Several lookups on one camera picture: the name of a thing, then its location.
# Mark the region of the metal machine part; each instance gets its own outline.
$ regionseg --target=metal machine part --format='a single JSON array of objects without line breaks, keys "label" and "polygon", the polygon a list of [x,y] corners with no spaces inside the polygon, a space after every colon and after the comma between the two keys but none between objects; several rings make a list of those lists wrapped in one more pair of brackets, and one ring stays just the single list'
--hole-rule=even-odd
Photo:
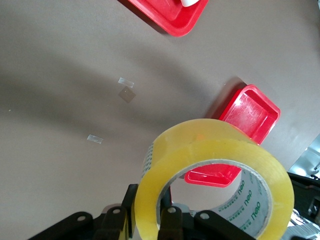
[{"label": "metal machine part", "polygon": [[[320,196],[319,181],[292,173],[289,173],[289,176],[296,194],[295,208],[302,217],[315,222],[319,216],[320,198],[315,198]],[[128,240],[133,237],[136,226],[134,202],[137,189],[137,184],[129,185],[122,204],[113,205],[95,219],[87,212],[77,212],[29,240]],[[170,189],[161,199],[160,208],[158,240],[254,240],[213,211],[190,212],[186,205],[172,204]],[[293,223],[294,227],[302,227],[291,228],[292,231],[286,232],[288,236],[286,239],[303,240],[305,238],[302,238],[301,234],[293,235],[314,231],[310,223],[309,225],[304,223],[304,221],[302,225]]]}]

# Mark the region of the clear packing tape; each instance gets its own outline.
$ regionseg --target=clear packing tape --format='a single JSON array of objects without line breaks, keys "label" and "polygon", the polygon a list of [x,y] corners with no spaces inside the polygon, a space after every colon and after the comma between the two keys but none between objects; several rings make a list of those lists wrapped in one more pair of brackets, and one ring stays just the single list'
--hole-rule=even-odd
[{"label": "clear packing tape", "polygon": [[212,210],[256,239],[281,238],[294,207],[286,170],[232,125],[196,119],[166,130],[149,147],[134,203],[143,240],[158,238],[160,199],[170,184],[195,167],[215,163],[235,165],[242,171],[234,195]]}]

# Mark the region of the gray table surface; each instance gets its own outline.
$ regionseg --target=gray table surface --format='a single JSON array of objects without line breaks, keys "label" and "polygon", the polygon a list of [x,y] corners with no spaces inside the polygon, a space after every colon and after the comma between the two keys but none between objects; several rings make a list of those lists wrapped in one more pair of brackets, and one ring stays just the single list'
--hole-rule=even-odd
[{"label": "gray table surface", "polygon": [[0,239],[121,202],[152,141],[239,79],[281,109],[262,147],[289,169],[320,132],[316,0],[210,0],[181,38],[117,0],[0,1]]}]

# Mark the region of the tape roll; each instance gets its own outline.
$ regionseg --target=tape roll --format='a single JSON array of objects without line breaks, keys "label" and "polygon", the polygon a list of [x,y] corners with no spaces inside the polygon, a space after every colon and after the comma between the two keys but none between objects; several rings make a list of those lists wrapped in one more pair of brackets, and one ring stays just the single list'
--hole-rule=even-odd
[{"label": "tape roll", "polygon": [[242,172],[238,190],[212,210],[254,238],[281,238],[294,207],[286,170],[232,125],[196,119],[168,129],[149,147],[134,203],[143,240],[158,238],[160,199],[170,184],[195,167],[215,163],[235,165]]}]

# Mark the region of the red plastic tray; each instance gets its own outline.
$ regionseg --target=red plastic tray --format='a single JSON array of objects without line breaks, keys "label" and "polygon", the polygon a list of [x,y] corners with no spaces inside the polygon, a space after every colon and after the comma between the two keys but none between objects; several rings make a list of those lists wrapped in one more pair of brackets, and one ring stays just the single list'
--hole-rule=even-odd
[{"label": "red plastic tray", "polygon": [[280,113],[255,85],[248,85],[236,92],[219,120],[234,125],[261,144],[279,120]]},{"label": "red plastic tray", "polygon": [[129,0],[136,8],[175,37],[182,37],[195,26],[209,0],[184,7],[181,0]]},{"label": "red plastic tray", "polygon": [[189,184],[205,185],[225,188],[229,186],[241,168],[228,164],[210,164],[199,166],[184,175],[184,180]]}]

